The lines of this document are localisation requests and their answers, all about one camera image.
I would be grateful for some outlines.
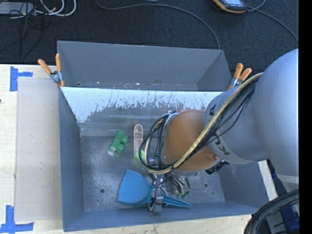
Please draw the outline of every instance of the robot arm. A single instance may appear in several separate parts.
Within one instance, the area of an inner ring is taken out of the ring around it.
[[[208,105],[204,125],[235,89],[225,91]],[[218,129],[217,139],[209,146],[229,163],[269,159],[286,190],[292,191],[299,183],[298,49],[281,56],[265,70],[244,108],[238,110],[248,95],[246,92],[235,102],[227,113],[234,115]]]

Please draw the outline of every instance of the bin floor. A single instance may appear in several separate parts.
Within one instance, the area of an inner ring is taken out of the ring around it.
[[[81,161],[83,172],[84,207],[86,212],[122,209],[117,203],[119,185],[126,169],[148,175],[147,169],[133,157],[133,137],[122,153],[110,152],[113,137],[81,137]],[[188,203],[221,202],[224,195],[218,173],[198,172],[189,177],[190,193],[184,199]]]

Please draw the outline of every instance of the white cable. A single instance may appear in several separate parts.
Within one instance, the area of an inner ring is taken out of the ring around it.
[[[43,7],[48,11],[47,13],[46,12],[42,12],[42,11],[39,11],[39,10],[36,10],[37,13],[41,13],[41,14],[48,14],[48,15],[57,15],[58,13],[62,12],[62,10],[64,9],[64,6],[65,6],[65,2],[64,0],[61,0],[62,1],[62,7],[54,12],[54,9],[50,10],[47,6],[45,6],[43,0],[40,0],[41,4],[43,5]]]
[[[76,8],[77,8],[76,0],[73,0],[73,2],[74,2],[74,8],[73,8],[73,10],[70,13],[68,13],[68,14],[55,14],[55,15],[58,16],[58,17],[67,17],[67,16],[70,16],[71,14],[73,14],[76,11]]]

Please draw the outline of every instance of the blue plastic object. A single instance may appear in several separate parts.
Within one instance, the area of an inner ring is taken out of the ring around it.
[[[127,170],[120,184],[117,202],[132,207],[151,203],[154,187],[139,173]],[[161,193],[163,203],[179,207],[190,207],[191,204]]]
[[[25,232],[33,230],[34,227],[33,222],[29,224],[15,224],[13,206],[7,205],[5,209],[6,209],[5,224],[1,224],[0,233],[14,234],[15,232]]]
[[[32,72],[20,72],[13,66],[11,66],[11,76],[10,76],[10,91],[17,91],[18,89],[18,77],[32,77]]]

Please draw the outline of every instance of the blue tape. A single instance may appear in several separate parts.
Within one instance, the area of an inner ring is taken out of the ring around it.
[[[14,207],[7,205],[5,207],[5,224],[1,224],[0,233],[14,234],[15,232],[32,231],[34,223],[29,224],[15,224],[14,222]]]
[[[20,72],[13,66],[11,66],[11,76],[10,76],[10,91],[17,91],[18,89],[18,77],[32,77],[32,72]]]

